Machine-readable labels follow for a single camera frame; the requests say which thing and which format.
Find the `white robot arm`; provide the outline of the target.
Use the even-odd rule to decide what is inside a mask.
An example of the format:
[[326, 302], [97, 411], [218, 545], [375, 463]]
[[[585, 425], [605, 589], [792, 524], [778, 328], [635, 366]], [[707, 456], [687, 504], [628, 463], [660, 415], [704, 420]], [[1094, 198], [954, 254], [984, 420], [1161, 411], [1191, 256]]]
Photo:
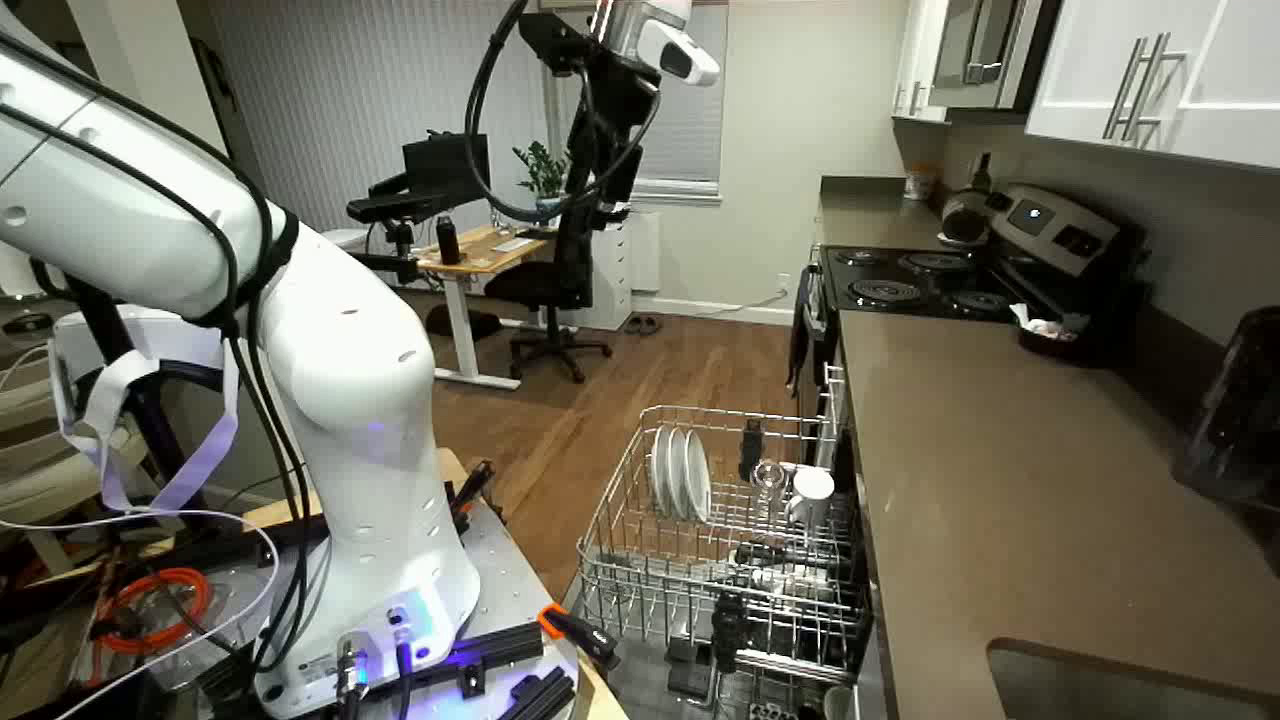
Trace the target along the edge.
[[47, 342], [62, 433], [100, 472], [100, 499], [140, 509], [111, 447], [129, 391], [164, 374], [222, 389], [259, 374], [328, 530], [328, 574], [268, 643], [259, 706], [300, 720], [446, 664], [484, 579], [438, 463], [422, 315], [201, 138], [25, 26], [6, 27], [0, 94], [6, 242], [100, 298]]

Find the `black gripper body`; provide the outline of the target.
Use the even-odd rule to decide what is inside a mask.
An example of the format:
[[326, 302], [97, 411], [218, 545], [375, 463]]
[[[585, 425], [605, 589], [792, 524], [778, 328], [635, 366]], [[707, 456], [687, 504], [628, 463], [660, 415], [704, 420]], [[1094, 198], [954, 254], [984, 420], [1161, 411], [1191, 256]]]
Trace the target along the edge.
[[642, 142], [657, 115], [660, 75], [556, 13], [530, 13], [522, 42], [553, 75], [581, 82], [568, 133], [568, 199], [623, 206], [642, 173]]

